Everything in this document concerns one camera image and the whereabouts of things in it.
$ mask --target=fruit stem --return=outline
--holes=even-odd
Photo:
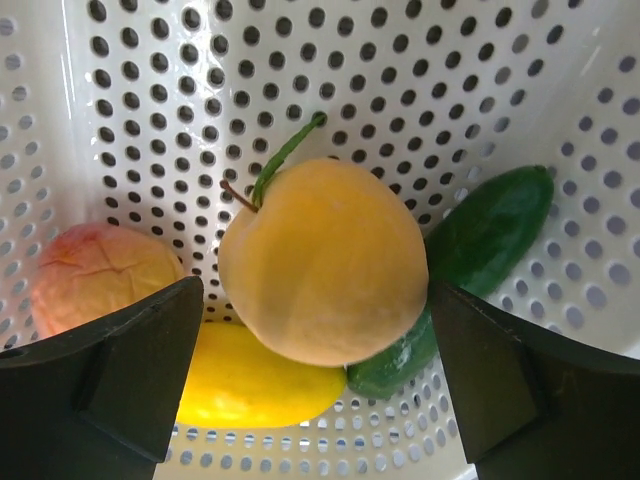
[[[256,208],[256,211],[262,207],[262,201],[264,199],[267,184],[273,178],[276,171],[282,166],[285,159],[298,145],[300,145],[305,137],[311,133],[311,130],[324,122],[326,118],[327,116],[324,113],[317,114],[311,122],[302,127],[298,133],[291,137],[287,143],[285,143],[282,148],[280,148],[280,150],[278,150],[276,154],[269,159],[256,181],[256,186],[253,189],[253,194],[251,196],[251,202]]]
[[[238,192],[236,192],[227,180],[222,180],[220,182],[220,188],[222,188],[225,192],[228,192],[233,198],[238,200],[242,205],[247,207],[253,213],[258,213],[258,208],[255,205],[253,205],[249,200],[247,200]]]

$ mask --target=black object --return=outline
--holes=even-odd
[[[0,478],[151,480],[171,439],[202,293],[189,277],[0,354]]]
[[[480,480],[640,478],[640,362],[432,285],[433,325]]]

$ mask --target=cucumber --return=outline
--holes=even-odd
[[[425,238],[429,281],[445,281],[481,298],[495,291],[540,233],[552,198],[553,180],[542,166],[516,168],[484,182]],[[366,398],[390,398],[437,351],[427,299],[402,338],[347,367],[348,386]]]

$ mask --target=basket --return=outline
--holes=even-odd
[[[205,320],[236,321],[216,247],[238,204],[219,180],[246,192],[324,111],[291,161],[371,170],[425,232],[479,182],[551,167],[550,218],[490,300],[640,357],[638,23],[623,1],[0,0],[0,346],[38,339],[38,254],[88,220],[173,246]],[[156,472],[303,475],[474,479],[440,361],[293,428],[176,425]]]

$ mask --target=yellow fruit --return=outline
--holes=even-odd
[[[108,223],[76,225],[42,252],[31,292],[42,338],[128,307],[184,277],[157,240]]]
[[[285,427],[324,412],[345,384],[342,368],[293,362],[243,326],[205,323],[176,420],[205,428]]]
[[[356,165],[321,158],[278,173],[257,213],[242,209],[219,250],[236,312],[273,351],[336,366],[400,338],[426,302],[420,229]]]

